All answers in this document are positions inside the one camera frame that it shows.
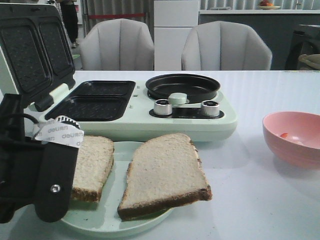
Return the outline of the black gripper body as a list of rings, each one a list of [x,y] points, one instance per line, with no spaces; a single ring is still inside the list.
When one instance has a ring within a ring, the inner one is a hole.
[[[0,221],[8,223],[18,209],[33,204],[44,222],[56,222],[68,211],[78,149],[25,135],[22,97],[6,93],[0,103]]]

